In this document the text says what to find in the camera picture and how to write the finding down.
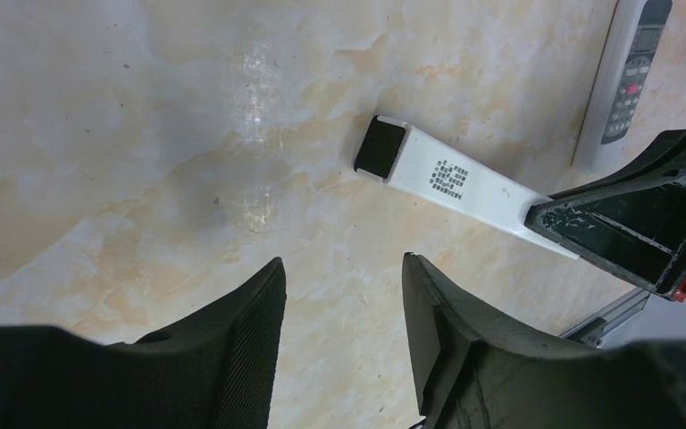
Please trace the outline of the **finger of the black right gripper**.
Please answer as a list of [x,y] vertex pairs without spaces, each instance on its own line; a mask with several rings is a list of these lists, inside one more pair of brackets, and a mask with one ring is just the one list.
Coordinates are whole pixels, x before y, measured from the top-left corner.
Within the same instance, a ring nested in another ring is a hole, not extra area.
[[587,262],[665,297],[686,236],[686,148],[628,181],[533,206],[525,225]]
[[600,180],[550,195],[553,200],[631,180],[656,170],[677,157],[686,148],[686,130],[665,130],[646,149],[621,170]]

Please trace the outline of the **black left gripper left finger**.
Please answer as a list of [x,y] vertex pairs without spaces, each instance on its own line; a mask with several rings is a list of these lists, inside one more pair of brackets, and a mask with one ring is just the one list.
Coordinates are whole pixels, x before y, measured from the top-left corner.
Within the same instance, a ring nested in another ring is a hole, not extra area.
[[0,326],[0,428],[265,428],[286,297],[274,258],[133,343]]

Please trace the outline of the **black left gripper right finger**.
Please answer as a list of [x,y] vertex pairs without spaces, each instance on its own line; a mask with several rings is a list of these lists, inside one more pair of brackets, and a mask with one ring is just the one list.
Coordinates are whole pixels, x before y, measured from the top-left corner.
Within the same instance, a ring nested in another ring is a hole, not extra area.
[[402,264],[414,387],[426,428],[686,428],[686,341],[597,349],[539,331]]

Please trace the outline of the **long white remote control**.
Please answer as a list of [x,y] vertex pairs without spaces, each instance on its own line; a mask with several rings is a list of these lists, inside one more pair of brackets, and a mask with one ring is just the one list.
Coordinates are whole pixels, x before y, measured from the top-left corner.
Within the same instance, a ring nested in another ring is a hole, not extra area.
[[525,225],[528,211],[551,198],[507,178],[407,122],[373,116],[356,155],[354,170],[561,256],[579,258]]

